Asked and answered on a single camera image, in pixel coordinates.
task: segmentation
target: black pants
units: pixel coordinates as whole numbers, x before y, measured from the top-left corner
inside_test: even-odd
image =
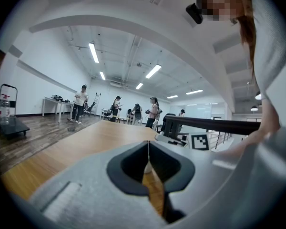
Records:
[[[84,115],[84,106],[85,106],[85,103],[82,105],[81,115]]]
[[[72,120],[74,120],[75,115],[76,115],[76,120],[78,121],[81,113],[82,113],[82,106],[75,104],[73,107],[73,111],[72,111]]]
[[[146,123],[146,126],[145,127],[149,127],[149,128],[153,128],[153,123],[154,123],[154,119],[152,118],[148,118],[148,121]]]
[[[115,122],[115,119],[116,119],[116,115],[118,114],[119,110],[118,109],[114,109],[113,110],[113,116],[111,118],[111,122]]]

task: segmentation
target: ladder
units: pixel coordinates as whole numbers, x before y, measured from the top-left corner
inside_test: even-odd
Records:
[[[92,110],[91,110],[91,114],[93,114],[94,116],[96,115],[96,111],[97,111],[97,107],[99,105],[100,98],[101,98],[101,94],[96,93],[94,101],[93,101],[93,102],[95,102],[95,105],[92,107]]]

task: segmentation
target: white shirt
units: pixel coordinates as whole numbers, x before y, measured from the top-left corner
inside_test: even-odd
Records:
[[[79,96],[78,98],[75,98],[74,101],[74,103],[79,106],[83,106],[85,100],[88,100],[87,93],[82,93],[82,91],[77,92],[75,96]]]
[[[115,100],[115,101],[114,101],[114,108],[118,109],[118,108],[119,108],[119,107],[118,107],[119,105],[120,105],[120,101],[119,101],[119,100]]]
[[[255,77],[286,126],[286,21],[271,0],[252,0],[256,29]]]

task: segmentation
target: pink shirt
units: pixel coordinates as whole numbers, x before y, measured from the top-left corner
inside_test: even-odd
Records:
[[[148,115],[148,118],[155,119],[158,114],[158,105],[153,104],[152,109]]]

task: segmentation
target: white wall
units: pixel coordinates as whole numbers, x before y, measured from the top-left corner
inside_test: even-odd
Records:
[[[171,102],[171,106],[181,106],[188,104],[207,104],[207,103],[223,103],[224,100],[220,95],[211,95],[203,97],[190,97],[188,100]]]
[[[80,90],[90,83],[88,73],[73,57],[74,53],[61,37],[60,29],[45,30],[33,35],[20,60],[53,80]]]
[[[247,119],[262,118],[262,114],[233,114],[232,120],[236,121],[247,121]]]
[[[120,116],[123,117],[127,115],[128,109],[133,109],[135,104],[139,104],[142,107],[142,117],[143,123],[147,121],[147,114],[145,114],[145,110],[151,109],[152,104],[150,103],[150,98],[152,96],[146,96],[143,94],[125,90],[123,88],[117,88],[114,86],[109,85],[108,81],[99,81],[99,80],[92,80],[90,88],[87,90],[89,95],[88,104],[91,105],[95,98],[96,93],[101,93],[101,98],[99,100],[99,104],[97,107],[97,115],[101,115],[102,109],[109,109],[113,104],[116,96],[120,96],[122,99],[120,104],[123,104],[122,110],[120,112]],[[159,107],[162,109],[162,114],[160,116],[159,124],[163,123],[163,117],[169,113],[170,105],[169,103],[165,103],[161,100],[158,100]]]
[[[23,50],[20,58],[9,52],[6,54],[0,68],[0,86],[7,83],[18,89],[17,115],[40,114],[45,96],[57,94],[73,101],[74,93],[82,85],[89,88],[90,76],[75,60],[59,32],[59,29],[32,35],[24,32],[21,35],[30,39],[18,40],[16,45]],[[15,99],[12,90],[8,94],[10,100]],[[45,112],[54,111],[54,104],[47,102]]]
[[[7,52],[0,67],[0,87],[2,84],[12,85],[12,79],[14,77],[17,61],[17,57]],[[10,94],[10,92],[6,88],[3,88],[1,93]]]
[[[19,66],[15,69],[15,75],[12,85],[18,89],[18,98],[16,106],[16,114],[39,114],[42,111],[42,103],[44,97],[51,97],[53,94],[62,96],[63,99],[74,99],[74,92],[66,90],[42,77],[31,74]],[[54,113],[56,104],[47,101],[45,104],[45,113]],[[62,111],[70,111],[70,107],[62,106]]]
[[[181,112],[182,109],[184,109],[185,111],[186,106],[185,105],[181,105],[181,106],[170,106],[170,112],[171,114],[175,114],[176,116],[178,116]]]

